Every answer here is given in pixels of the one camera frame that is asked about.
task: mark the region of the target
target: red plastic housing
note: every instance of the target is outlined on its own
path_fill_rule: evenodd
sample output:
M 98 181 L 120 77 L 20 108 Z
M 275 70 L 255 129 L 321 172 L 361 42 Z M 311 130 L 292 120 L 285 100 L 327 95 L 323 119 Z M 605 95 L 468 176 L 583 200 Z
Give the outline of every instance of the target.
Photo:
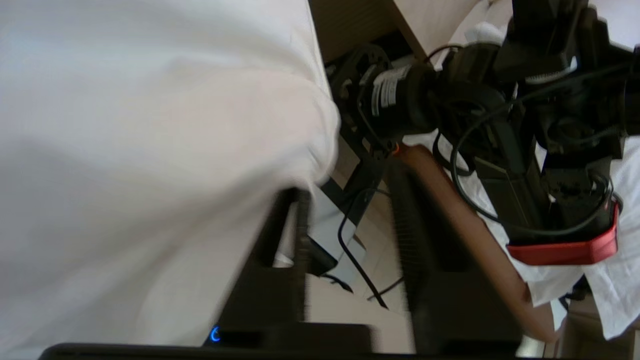
M 613 256 L 618 251 L 618 204 L 615 204 L 613 225 L 595 239 L 575 243 L 541 245 L 507 245 L 507 250 L 528 265 L 591 265 Z

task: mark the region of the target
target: white fabric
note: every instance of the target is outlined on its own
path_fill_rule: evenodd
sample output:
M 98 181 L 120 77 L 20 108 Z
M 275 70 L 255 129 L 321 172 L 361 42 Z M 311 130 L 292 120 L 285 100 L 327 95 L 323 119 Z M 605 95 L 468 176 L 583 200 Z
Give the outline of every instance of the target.
M 333 167 L 306 1 L 0 2 L 0 358 L 200 345 L 273 194 Z
M 640 24 L 637 22 L 640 18 L 639 0 L 592 0 L 591 4 L 596 6 L 601 18 L 607 19 L 612 42 L 628 48 L 640 43 Z M 450 43 L 467 43 L 465 38 L 494 40 L 497 33 L 504 36 L 511 14 L 509 0 L 500 0 L 491 6 L 488 1 L 482 1 L 461 23 Z M 407 137 L 404 142 L 422 143 L 431 149 L 436 134 Z M 451 155 L 451 145 L 445 140 L 440 141 L 439 148 L 445 158 Z M 538 146 L 536 157 L 540 164 L 544 156 L 544 150 Z M 625 202 L 618 223 L 618 253 L 615 256 L 591 266 L 529 266 L 509 256 L 518 273 L 527 281 L 535 306 L 566 294 L 583 274 L 586 275 L 607 339 L 621 334 L 640 315 L 640 277 L 637 276 L 640 274 L 640 187 L 637 186 L 637 179 L 640 179 L 640 138 L 627 139 L 623 160 L 611 163 L 611 177 Z M 461 183 L 478 205 L 493 211 L 475 173 L 461 178 Z M 502 226 L 485 218 L 483 220 L 506 252 L 508 237 Z

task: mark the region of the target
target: black device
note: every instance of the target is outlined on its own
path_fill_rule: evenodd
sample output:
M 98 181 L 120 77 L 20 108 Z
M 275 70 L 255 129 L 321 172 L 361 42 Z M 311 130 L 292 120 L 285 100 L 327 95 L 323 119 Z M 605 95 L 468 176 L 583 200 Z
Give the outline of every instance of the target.
M 366 139 L 371 148 L 361 155 L 387 168 L 418 355 L 372 354 L 363 325 L 304 322 L 309 196 L 290 189 L 278 196 L 202 348 L 62 344 L 41 359 L 514 357 L 518 324 L 415 174 L 389 154 L 402 136 L 437 128 L 454 144 L 450 163 L 440 161 L 458 190 L 456 176 L 476 171 L 513 246 L 582 243 L 614 227 L 621 204 L 612 199 L 609 164 L 622 157 L 624 137 L 640 132 L 640 81 L 637 52 L 611 45 L 585 0 L 513 6 L 502 47 L 455 47 L 442 71 L 430 63 L 391 69 L 380 48 L 365 46 L 330 76 L 341 135 L 350 144 Z M 548 152 L 542 171 L 536 142 Z M 466 169 L 451 165 L 458 153 Z M 294 266 L 272 268 L 290 211 Z M 450 291 L 433 291 L 442 284 Z M 445 306 L 453 299 L 467 299 L 464 316 Z

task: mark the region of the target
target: blue led light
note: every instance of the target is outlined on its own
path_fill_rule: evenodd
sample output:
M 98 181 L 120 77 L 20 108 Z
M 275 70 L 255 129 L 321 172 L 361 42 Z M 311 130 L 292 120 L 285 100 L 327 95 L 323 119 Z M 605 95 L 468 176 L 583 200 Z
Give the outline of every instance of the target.
M 214 327 L 213 330 L 211 331 L 211 341 L 217 343 L 218 341 L 220 341 L 220 335 L 218 334 L 218 327 Z

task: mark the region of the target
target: white cloth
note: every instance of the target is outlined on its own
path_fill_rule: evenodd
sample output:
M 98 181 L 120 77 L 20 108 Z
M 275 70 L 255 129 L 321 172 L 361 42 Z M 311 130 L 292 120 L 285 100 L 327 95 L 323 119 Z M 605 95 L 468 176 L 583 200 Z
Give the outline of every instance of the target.
M 306 1 L 0 2 L 0 358 L 200 345 L 273 194 L 333 167 Z
M 608 20 L 612 42 L 629 48 L 640 43 L 640 25 L 637 22 L 640 1 L 592 0 L 591 4 L 596 6 L 600 17 Z M 504 37 L 511 14 L 509 0 L 500 0 L 491 6 L 486 0 L 482 1 L 458 27 L 451 43 L 464 44 L 478 39 L 493 42 L 499 33 Z M 421 143 L 431 149 L 436 134 L 406 137 L 404 142 L 410 145 Z M 440 141 L 439 149 L 445 158 L 451 155 L 451 145 L 444 139 Z M 539 164 L 542 164 L 544 156 L 544 150 L 538 146 L 536 157 Z M 637 186 L 637 179 L 640 179 L 640 138 L 627 139 L 623 160 L 611 163 L 611 177 L 616 191 L 625 202 L 624 212 L 618 222 L 618 253 L 595 265 L 525 265 L 506 251 L 508 237 L 502 226 L 483 217 L 522 279 L 527 281 L 535 306 L 568 293 L 584 274 L 593 290 L 606 339 L 621 334 L 640 315 L 640 277 L 637 276 L 640 274 L 640 186 Z M 475 173 L 460 180 L 471 199 L 493 212 L 493 206 Z

